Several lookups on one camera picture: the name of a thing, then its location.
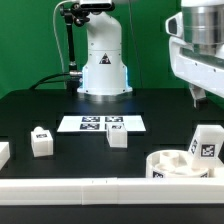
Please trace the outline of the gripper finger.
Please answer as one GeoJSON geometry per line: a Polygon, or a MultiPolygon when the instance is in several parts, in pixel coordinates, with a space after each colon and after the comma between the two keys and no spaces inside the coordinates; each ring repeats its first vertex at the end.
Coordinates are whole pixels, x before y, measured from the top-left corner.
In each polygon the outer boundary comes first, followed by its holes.
{"type": "Polygon", "coordinates": [[[189,90],[193,98],[193,105],[195,108],[199,108],[206,102],[206,93],[204,89],[194,84],[190,84],[189,90]]]}

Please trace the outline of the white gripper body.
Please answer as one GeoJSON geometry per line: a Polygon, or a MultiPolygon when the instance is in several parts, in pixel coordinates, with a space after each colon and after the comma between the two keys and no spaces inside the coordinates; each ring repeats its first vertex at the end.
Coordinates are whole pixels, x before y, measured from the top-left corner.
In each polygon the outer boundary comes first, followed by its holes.
{"type": "Polygon", "coordinates": [[[224,98],[224,44],[218,45],[216,54],[203,61],[203,55],[193,58],[193,48],[184,40],[171,36],[169,54],[173,73],[190,84],[224,98]]]}

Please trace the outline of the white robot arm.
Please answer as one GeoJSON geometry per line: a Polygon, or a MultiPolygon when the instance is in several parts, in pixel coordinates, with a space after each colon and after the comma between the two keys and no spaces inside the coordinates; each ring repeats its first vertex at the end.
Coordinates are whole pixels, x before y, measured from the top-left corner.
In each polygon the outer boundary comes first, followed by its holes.
{"type": "MultiPolygon", "coordinates": [[[[115,0],[80,0],[87,22],[88,60],[83,67],[84,95],[117,96],[132,91],[121,59],[121,25],[108,12],[115,0]]],[[[195,101],[207,91],[224,98],[224,0],[181,0],[168,18],[169,55],[174,75],[189,83],[195,101]]]]}

